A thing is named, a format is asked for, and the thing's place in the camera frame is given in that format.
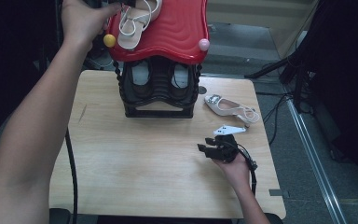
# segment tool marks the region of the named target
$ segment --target red tray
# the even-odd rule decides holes
[[[135,50],[116,43],[109,49],[112,59],[119,62],[141,60],[159,55],[186,64],[202,63],[207,51],[199,42],[209,40],[206,22],[207,0],[163,0],[158,17],[143,31]],[[107,33],[118,37],[120,13],[110,19]]]

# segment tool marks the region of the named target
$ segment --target person's left hand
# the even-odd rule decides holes
[[[120,10],[120,3],[102,8],[90,8],[82,0],[63,0],[63,42],[89,51],[95,36],[106,29],[107,19]]]

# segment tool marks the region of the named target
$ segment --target pink ball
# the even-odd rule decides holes
[[[210,46],[210,42],[208,39],[201,39],[200,42],[199,42],[199,47],[200,47],[200,50],[202,51],[207,51],[209,49],[209,46]]]

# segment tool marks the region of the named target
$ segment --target metal strip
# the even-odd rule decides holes
[[[333,187],[330,184],[327,174],[324,172],[324,167],[322,166],[322,163],[318,157],[318,153],[316,152],[315,147],[312,143],[304,120],[302,119],[302,116],[297,113],[292,100],[287,101],[287,104],[297,127],[298,133],[300,134],[301,141],[304,145],[304,148],[306,149],[313,173],[315,174],[316,180],[318,181],[319,187],[321,188],[321,192],[324,196],[324,201],[327,205],[328,211],[330,212],[330,216],[333,219],[334,223],[345,224],[347,223],[347,220],[344,216],[341,206],[339,205],[336,193],[334,192]]]

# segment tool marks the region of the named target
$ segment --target yellow ball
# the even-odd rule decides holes
[[[112,48],[116,44],[116,38],[113,35],[105,35],[103,42],[108,48]]]

